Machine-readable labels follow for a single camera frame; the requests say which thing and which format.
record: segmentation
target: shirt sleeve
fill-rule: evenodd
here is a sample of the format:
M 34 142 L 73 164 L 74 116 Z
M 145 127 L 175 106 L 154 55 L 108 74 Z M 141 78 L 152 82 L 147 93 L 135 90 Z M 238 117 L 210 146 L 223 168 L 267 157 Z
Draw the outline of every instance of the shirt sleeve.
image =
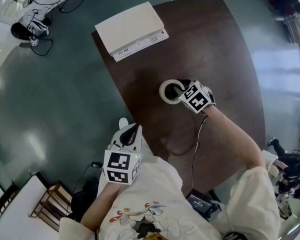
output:
M 82 224 L 70 219 L 60 220 L 59 240 L 95 240 L 96 234 Z
M 265 168 L 255 167 L 242 175 L 212 224 L 223 234 L 240 232 L 249 240 L 278 239 L 279 209 Z

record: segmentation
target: qr code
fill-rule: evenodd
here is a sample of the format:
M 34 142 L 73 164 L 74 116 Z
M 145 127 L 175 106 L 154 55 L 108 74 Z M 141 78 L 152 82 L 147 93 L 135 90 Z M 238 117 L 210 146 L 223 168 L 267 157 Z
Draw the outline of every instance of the qr code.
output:
M 150 40 L 152 43 L 155 43 L 158 41 L 158 38 L 156 36 L 150 37 Z

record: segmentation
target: cardboard box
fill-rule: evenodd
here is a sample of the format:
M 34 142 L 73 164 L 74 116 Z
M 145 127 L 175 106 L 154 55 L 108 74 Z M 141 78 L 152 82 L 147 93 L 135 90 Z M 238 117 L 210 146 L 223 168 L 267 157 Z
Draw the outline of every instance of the cardboard box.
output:
M 159 34 L 164 24 L 149 2 L 125 10 L 95 26 L 111 56 Z

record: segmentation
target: person in black clothing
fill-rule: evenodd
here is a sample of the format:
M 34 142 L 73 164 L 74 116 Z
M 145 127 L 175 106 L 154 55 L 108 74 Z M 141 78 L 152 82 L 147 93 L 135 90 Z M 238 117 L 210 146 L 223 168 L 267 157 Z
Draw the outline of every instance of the person in black clothing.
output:
M 283 181 L 278 184 L 279 193 L 286 193 L 291 188 L 294 188 L 293 198 L 300 199 L 300 182 L 298 182 L 300 176 L 300 155 L 287 153 L 275 137 L 269 140 L 267 145 L 273 146 L 278 155 L 278 160 L 274 164 L 281 168 L 284 173 Z

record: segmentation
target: cable connector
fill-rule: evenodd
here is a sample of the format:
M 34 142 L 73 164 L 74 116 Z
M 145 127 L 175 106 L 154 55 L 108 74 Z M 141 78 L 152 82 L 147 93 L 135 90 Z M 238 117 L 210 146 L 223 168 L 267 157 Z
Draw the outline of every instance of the cable connector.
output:
M 103 164 L 101 162 L 92 162 L 91 166 L 94 168 L 102 168 Z

